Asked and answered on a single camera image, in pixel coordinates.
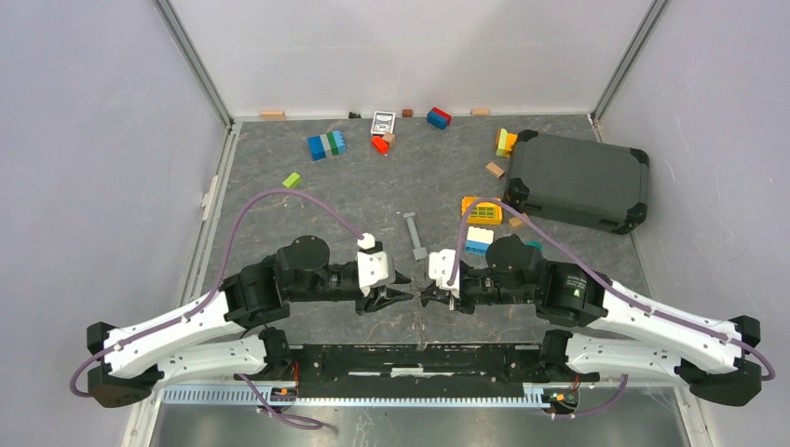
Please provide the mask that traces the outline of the perforated metal ring plate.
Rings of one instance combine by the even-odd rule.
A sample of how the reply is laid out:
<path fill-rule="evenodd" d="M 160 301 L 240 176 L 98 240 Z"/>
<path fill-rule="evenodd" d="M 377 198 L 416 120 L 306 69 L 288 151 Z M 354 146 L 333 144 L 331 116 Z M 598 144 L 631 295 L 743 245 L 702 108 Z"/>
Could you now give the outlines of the perforated metal ring plate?
<path fill-rule="evenodd" d="M 417 330 L 417 350 L 424 351 L 428 346 L 428 337 L 426 335 L 426 321 L 425 311 L 432 298 L 435 297 L 436 286 L 433 282 L 426 285 L 418 294 L 417 300 L 419 302 L 416 308 L 415 327 Z"/>

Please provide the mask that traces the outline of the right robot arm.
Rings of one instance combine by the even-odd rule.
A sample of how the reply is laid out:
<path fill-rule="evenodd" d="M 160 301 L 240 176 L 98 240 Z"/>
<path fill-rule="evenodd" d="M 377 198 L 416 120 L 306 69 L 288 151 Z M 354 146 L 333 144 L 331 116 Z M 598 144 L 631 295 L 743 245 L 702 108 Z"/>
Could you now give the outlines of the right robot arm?
<path fill-rule="evenodd" d="M 433 283 L 422 291 L 422 302 L 465 314 L 483 305 L 533 305 L 537 317 L 555 327 L 538 354 L 538 368 L 551 380 L 574 374 L 664 378 L 731 407 L 749 403 L 762 389 L 761 368 L 747 358 L 760 341 L 755 318 L 707 318 L 658 303 L 578 264 L 550 261 L 516 235 L 488 246 L 484 268 L 457 263 L 455 256 L 449 249 L 429 254 Z"/>

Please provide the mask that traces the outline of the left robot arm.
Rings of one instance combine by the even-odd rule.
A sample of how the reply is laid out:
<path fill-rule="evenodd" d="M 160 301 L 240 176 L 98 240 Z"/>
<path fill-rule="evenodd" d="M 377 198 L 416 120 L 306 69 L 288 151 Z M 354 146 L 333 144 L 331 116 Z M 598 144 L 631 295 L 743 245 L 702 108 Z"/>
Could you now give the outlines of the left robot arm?
<path fill-rule="evenodd" d="M 371 235 L 344 264 L 331 263 L 323 239 L 298 237 L 157 318 L 128 327 L 89 326 L 87 347 L 98 364 L 88 372 L 87 394 L 105 408 L 118 408 L 195 379 L 293 379 L 286 336 L 270 326 L 290 316 L 292 303 L 351 302 L 364 315 L 411 299 L 398 289 L 410 281 Z"/>

